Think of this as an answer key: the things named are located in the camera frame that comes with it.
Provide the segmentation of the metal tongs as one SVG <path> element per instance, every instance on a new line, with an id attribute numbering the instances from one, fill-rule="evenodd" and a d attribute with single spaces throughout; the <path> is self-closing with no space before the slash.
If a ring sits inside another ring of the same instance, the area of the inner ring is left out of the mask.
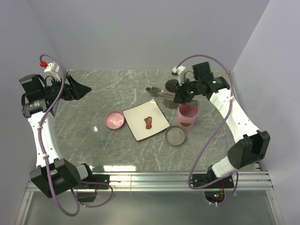
<path id="1" fill-rule="evenodd" d="M 158 87 L 146 87 L 145 89 L 151 96 L 153 97 L 161 97 L 161 98 L 166 98 L 169 100 L 174 99 L 174 93 L 168 93 Z"/>

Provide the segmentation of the brown meat piece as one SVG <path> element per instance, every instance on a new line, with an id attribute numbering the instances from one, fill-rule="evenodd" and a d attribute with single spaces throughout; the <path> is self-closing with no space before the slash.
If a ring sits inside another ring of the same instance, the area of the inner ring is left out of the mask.
<path id="1" fill-rule="evenodd" d="M 145 118 L 144 121 L 145 121 L 145 124 L 146 124 L 145 128 L 146 129 L 151 129 L 152 128 L 152 117 L 149 116 L 149 117 Z"/>

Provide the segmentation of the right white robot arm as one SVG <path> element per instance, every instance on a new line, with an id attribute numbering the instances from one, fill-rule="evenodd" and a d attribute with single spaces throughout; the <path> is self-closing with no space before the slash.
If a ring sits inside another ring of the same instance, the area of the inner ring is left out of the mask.
<path id="1" fill-rule="evenodd" d="M 226 157 L 208 169 L 207 183 L 216 188 L 223 183 L 227 175 L 264 159 L 270 143 L 270 134 L 261 131 L 248 118 L 228 82 L 223 77 L 214 77 L 208 62 L 193 65 L 192 68 L 192 80 L 186 77 L 187 70 L 184 66 L 172 69 L 172 74 L 176 75 L 178 80 L 174 101 L 186 104 L 193 102 L 196 95 L 205 96 L 219 111 L 235 141 Z"/>

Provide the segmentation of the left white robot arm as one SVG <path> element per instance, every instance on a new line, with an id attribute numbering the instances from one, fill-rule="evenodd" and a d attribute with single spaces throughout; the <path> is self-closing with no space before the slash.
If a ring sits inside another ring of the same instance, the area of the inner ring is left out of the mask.
<path id="1" fill-rule="evenodd" d="M 66 80 L 66 84 L 53 80 L 51 86 L 37 74 L 19 80 L 25 91 L 21 97 L 22 114 L 31 126 L 37 151 L 36 170 L 30 172 L 30 180 L 48 198 L 52 197 L 52 193 L 44 156 L 48 157 L 50 171 L 56 171 L 51 174 L 56 195 L 79 185 L 90 188 L 95 183 L 95 177 L 86 163 L 75 166 L 63 158 L 55 135 L 54 112 L 47 112 L 61 87 L 64 89 L 60 98 L 66 101 L 79 100 L 91 91 L 90 87 L 79 84 L 71 75 L 66 75 Z"/>

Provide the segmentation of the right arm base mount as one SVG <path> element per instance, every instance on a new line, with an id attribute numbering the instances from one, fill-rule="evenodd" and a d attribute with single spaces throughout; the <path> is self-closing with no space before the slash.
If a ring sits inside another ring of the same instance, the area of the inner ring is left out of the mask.
<path id="1" fill-rule="evenodd" d="M 220 179 L 214 174 L 194 173 L 189 178 L 191 189 L 204 189 L 204 200 L 209 205 L 221 205 L 228 201 L 235 193 L 237 182 L 234 183 L 233 175 Z"/>

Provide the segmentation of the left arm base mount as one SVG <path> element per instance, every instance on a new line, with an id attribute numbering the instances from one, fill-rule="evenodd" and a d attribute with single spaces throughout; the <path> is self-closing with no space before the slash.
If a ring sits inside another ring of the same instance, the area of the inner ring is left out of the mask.
<path id="1" fill-rule="evenodd" d="M 108 174 L 96 174 L 93 175 L 91 180 L 88 178 L 87 181 L 96 182 L 96 184 L 81 183 L 74 188 L 76 197 L 80 203 L 92 203 L 95 201 L 96 197 L 100 195 L 100 191 L 111 191 L 109 187 L 110 175 Z"/>

